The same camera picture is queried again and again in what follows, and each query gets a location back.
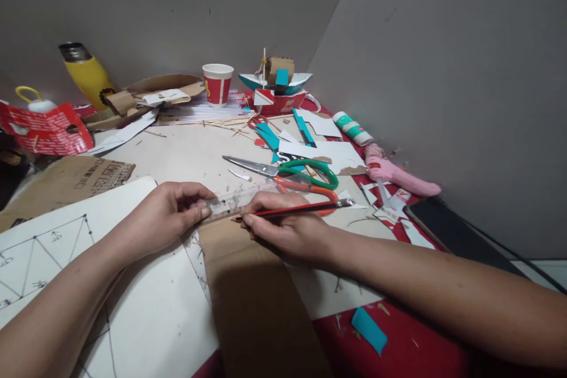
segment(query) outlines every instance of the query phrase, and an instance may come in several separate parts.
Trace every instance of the red and white paper cup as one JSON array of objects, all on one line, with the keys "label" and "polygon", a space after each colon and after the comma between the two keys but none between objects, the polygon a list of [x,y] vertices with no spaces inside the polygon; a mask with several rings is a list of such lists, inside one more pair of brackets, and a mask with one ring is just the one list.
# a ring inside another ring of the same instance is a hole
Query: red and white paper cup
[{"label": "red and white paper cup", "polygon": [[229,99],[230,80],[234,68],[222,64],[203,65],[208,104],[213,107],[226,106]]}]

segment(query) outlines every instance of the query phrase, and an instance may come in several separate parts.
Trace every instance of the hand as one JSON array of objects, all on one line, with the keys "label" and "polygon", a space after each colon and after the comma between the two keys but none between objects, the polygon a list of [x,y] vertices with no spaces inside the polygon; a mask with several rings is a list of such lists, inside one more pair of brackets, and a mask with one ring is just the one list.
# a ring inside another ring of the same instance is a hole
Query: hand
[{"label": "hand", "polygon": [[111,239],[129,262],[136,261],[167,247],[208,217],[211,210],[204,200],[213,198],[200,183],[162,183],[111,231]]},{"label": "hand", "polygon": [[328,237],[332,227],[317,213],[284,217],[279,226],[255,216],[260,210],[274,210],[309,204],[295,193],[258,192],[243,211],[243,221],[254,234],[285,254],[310,263],[325,263],[330,256]]}]

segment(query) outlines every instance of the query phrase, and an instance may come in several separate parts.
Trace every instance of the ruler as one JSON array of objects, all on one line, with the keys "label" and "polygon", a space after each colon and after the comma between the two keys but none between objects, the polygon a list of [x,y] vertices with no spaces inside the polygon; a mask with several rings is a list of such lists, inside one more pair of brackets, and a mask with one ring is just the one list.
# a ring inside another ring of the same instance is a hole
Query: ruler
[{"label": "ruler", "polygon": [[276,184],[273,180],[256,185],[254,187],[233,192],[228,195],[218,197],[214,200],[207,201],[207,207],[211,209],[211,215],[202,221],[202,224],[211,223],[226,217],[236,216],[240,214],[251,199],[259,191],[278,192]]}]

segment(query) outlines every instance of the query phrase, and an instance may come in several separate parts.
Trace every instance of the person's left hand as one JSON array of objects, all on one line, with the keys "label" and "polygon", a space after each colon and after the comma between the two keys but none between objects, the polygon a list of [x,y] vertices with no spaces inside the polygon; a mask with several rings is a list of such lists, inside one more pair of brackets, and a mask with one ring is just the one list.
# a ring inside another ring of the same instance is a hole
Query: person's left hand
[{"label": "person's left hand", "polygon": [[189,227],[208,217],[211,210],[204,200],[215,197],[200,183],[162,183],[108,236],[127,257],[126,262],[136,261],[167,247]]}]

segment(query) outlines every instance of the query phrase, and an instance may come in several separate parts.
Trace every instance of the yellow water bottle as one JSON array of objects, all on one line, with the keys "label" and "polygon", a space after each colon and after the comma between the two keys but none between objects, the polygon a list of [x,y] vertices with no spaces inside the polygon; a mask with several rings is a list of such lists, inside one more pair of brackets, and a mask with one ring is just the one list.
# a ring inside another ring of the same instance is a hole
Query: yellow water bottle
[{"label": "yellow water bottle", "polygon": [[81,92],[97,111],[108,107],[105,97],[118,90],[110,81],[105,69],[82,43],[65,43],[59,46],[67,71]]}]

